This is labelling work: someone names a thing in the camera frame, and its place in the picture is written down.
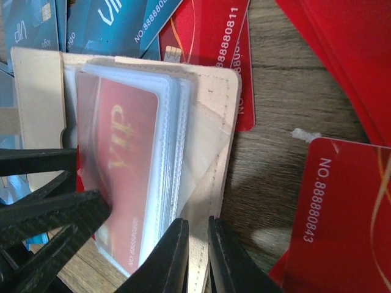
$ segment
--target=wooden table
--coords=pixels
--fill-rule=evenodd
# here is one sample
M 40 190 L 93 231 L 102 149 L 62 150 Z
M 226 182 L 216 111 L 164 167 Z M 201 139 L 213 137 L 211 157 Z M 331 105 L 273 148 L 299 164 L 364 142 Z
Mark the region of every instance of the wooden table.
M 288 248 L 308 148 L 291 131 L 367 138 L 345 94 L 276 3 L 252 0 L 249 15 L 257 125 L 236 135 L 221 217 L 268 270 Z M 113 292 L 125 281 L 92 241 L 61 277 L 75 293 Z

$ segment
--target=wallet flap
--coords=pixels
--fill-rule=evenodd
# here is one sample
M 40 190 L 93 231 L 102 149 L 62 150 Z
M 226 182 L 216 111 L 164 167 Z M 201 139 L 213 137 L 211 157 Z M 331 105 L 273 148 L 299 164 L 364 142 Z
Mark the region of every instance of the wallet flap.
M 62 148 L 65 129 L 62 62 L 58 57 L 39 57 L 33 52 L 36 51 L 12 50 L 23 148 Z M 28 174 L 31 191 L 59 173 Z
M 42 147 L 38 143 L 38 137 L 42 137 L 42 144 L 45 147 L 60 147 L 58 144 L 60 142 L 59 135 L 65 126 L 63 65 L 82 65 L 84 63 L 116 65 L 135 70 L 165 73 L 193 81 L 197 92 L 194 99 L 195 106 L 202 108 L 230 136 L 227 145 L 216 156 L 214 164 L 198 183 L 181 214 L 183 218 L 189 220 L 190 229 L 188 289 L 190 292 L 203 292 L 209 268 L 208 216 L 218 216 L 221 210 L 241 91 L 238 73 L 233 70 L 213 67 L 24 48 L 13 48 L 12 60 L 18 100 L 21 100 L 19 102 L 20 113 L 29 112 L 27 118 L 25 114 L 20 118 L 23 142 L 32 142 L 27 145 L 29 148 L 32 146 Z M 27 121 L 39 125 L 39 130 L 36 126 L 28 126 Z

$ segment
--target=blue card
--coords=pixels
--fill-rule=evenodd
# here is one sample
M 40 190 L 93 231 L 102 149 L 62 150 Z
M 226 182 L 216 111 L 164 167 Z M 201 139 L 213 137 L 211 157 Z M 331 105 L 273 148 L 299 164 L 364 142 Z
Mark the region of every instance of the blue card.
M 56 0 L 57 28 L 59 34 L 60 51 L 65 52 L 67 47 L 67 0 Z
M 10 74 L 9 71 L 8 71 L 8 65 L 5 64 L 5 63 L 0 62 L 0 70 L 1 70 L 2 72 L 5 72 L 5 73 L 7 73 L 7 74 Z
M 13 76 L 0 70 L 0 107 L 18 107 L 13 81 Z
M 2 19 L 10 72 L 11 47 L 59 49 L 54 0 L 2 0 Z
M 76 0 L 67 51 L 142 57 L 182 0 Z
M 144 53 L 144 56 L 142 56 L 142 58 L 146 60 L 161 61 L 159 38 L 155 38 L 153 40 L 152 44 L 149 46 L 148 50 Z

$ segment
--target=red card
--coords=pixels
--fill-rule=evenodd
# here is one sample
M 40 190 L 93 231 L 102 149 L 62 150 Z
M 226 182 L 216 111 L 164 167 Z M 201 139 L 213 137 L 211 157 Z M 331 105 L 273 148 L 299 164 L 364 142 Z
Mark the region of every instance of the red card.
M 244 21 L 243 30 L 238 46 L 236 46 L 231 68 L 239 72 L 242 77 L 242 94 L 239 102 L 236 131 L 250 131 L 255 125 L 255 107 L 248 15 L 246 15 Z
M 159 35 L 164 61 L 233 68 L 241 73 L 237 131 L 251 130 L 255 124 L 248 4 L 248 0 L 184 0 Z M 216 10 L 227 13 L 216 14 Z
M 309 147 L 283 288 L 391 290 L 391 149 L 327 138 Z
M 271 268 L 268 273 L 270 279 L 272 279 L 280 287 L 282 286 L 283 275 L 285 273 L 285 265 L 287 264 L 288 251 L 289 250 L 287 250 L 281 256 L 281 258 L 276 262 L 276 264 Z
M 162 60 L 172 48 L 181 62 L 229 68 L 249 0 L 184 0 L 160 32 Z
M 377 145 L 385 145 L 386 143 L 384 139 L 373 123 L 372 118 L 369 116 L 363 102 L 347 77 L 344 69 L 338 63 L 332 51 L 327 50 L 327 43 L 319 40 L 321 32 L 315 31 L 315 28 L 312 26 L 307 14 L 305 13 L 300 0 L 276 1 L 292 23 L 296 26 L 296 29 L 300 32 L 306 42 L 314 50 L 316 55 L 321 59 L 323 65 L 344 89 L 371 142 Z
M 302 0 L 364 103 L 386 145 L 391 145 L 391 2 Z
M 79 73 L 78 84 L 78 96 L 95 100 L 78 106 L 82 183 L 98 186 L 112 207 L 95 238 L 132 274 L 139 268 L 158 97 L 87 73 Z M 86 118 L 87 107 L 93 117 Z

